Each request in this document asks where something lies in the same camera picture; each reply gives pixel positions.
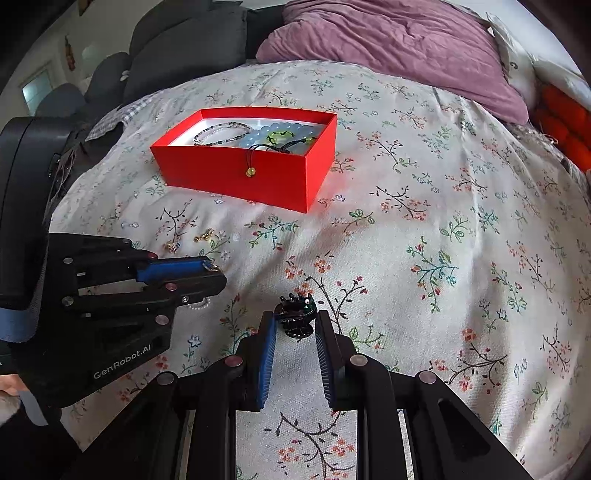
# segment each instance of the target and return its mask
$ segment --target bed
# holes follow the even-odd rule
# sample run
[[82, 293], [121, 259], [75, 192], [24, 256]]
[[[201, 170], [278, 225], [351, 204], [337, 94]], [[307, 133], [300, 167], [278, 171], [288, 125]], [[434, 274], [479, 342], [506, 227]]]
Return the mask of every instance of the bed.
[[[338, 115], [308, 214], [164, 183], [150, 145], [199, 108], [229, 105]], [[203, 371], [280, 295], [311, 293], [359, 352], [432, 370], [535, 479], [563, 478], [591, 435], [591, 212], [562, 160], [474, 101], [353, 64], [243, 66], [157, 93], [51, 228], [164, 257], [175, 237], [175, 256], [213, 258], [228, 286], [179, 308], [171, 349], [66, 408], [64, 425], [85, 448], [156, 373]], [[355, 456], [355, 415], [329, 410], [313, 338], [279, 335], [267, 405], [238, 417], [238, 478], [353, 479]]]

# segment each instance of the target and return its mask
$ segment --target bracelet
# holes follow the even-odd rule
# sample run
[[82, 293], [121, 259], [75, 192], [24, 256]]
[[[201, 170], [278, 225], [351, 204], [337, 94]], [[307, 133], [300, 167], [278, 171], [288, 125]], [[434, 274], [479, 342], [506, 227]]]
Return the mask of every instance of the bracelet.
[[[217, 142], [212, 143], [203, 143], [203, 141], [207, 137], [211, 137], [218, 132], [221, 132], [228, 128], [243, 128], [245, 132], [237, 137], [228, 138], [227, 140], [220, 140]], [[195, 137], [193, 138], [193, 145], [204, 145], [205, 147], [212, 147], [214, 145], [222, 145], [224, 143], [234, 142], [236, 140], [241, 140], [245, 136], [247, 136], [252, 131], [252, 128], [249, 127], [247, 124], [242, 124], [240, 122], [225, 122], [222, 124], [212, 125], [211, 127], [207, 127], [205, 130], [200, 131]]]

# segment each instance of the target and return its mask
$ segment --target purple pillow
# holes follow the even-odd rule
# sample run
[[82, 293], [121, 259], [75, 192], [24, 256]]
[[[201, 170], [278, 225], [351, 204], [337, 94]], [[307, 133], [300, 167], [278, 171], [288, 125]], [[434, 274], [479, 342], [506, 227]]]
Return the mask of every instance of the purple pillow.
[[401, 76], [479, 102], [501, 120], [528, 121], [481, 20], [440, 0], [294, 0], [286, 25], [256, 58], [333, 60]]

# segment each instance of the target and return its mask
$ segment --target hair clip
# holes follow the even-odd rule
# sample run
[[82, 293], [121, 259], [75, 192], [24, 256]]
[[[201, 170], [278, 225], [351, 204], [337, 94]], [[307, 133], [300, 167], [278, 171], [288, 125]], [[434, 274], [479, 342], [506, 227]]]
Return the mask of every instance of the hair clip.
[[275, 318], [281, 323], [285, 334], [291, 338], [306, 338], [314, 333], [311, 321], [316, 318], [318, 309], [311, 294], [304, 297], [298, 294], [296, 297], [290, 293], [289, 298], [280, 297], [281, 303], [277, 304], [274, 313]]

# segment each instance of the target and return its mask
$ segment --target blanket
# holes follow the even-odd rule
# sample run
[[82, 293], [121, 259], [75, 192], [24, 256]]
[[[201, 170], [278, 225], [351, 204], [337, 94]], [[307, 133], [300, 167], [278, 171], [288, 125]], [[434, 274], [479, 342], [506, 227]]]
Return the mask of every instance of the blanket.
[[[229, 105], [338, 115], [308, 214], [164, 183], [150, 145], [196, 110]], [[207, 255], [228, 278], [177, 309], [169, 351], [64, 409], [82, 448], [158, 372], [196, 374], [234, 353], [289, 292], [311, 293], [390, 370], [435, 372], [535, 479], [562, 478], [589, 439], [589, 199], [542, 136], [514, 135], [454, 93], [320, 61], [193, 80], [131, 118], [51, 229], [127, 237], [164, 257], [176, 237], [176, 256]], [[267, 405], [238, 415], [237, 455], [242, 479], [355, 478], [355, 414], [328, 408], [313, 337], [278, 335]]]

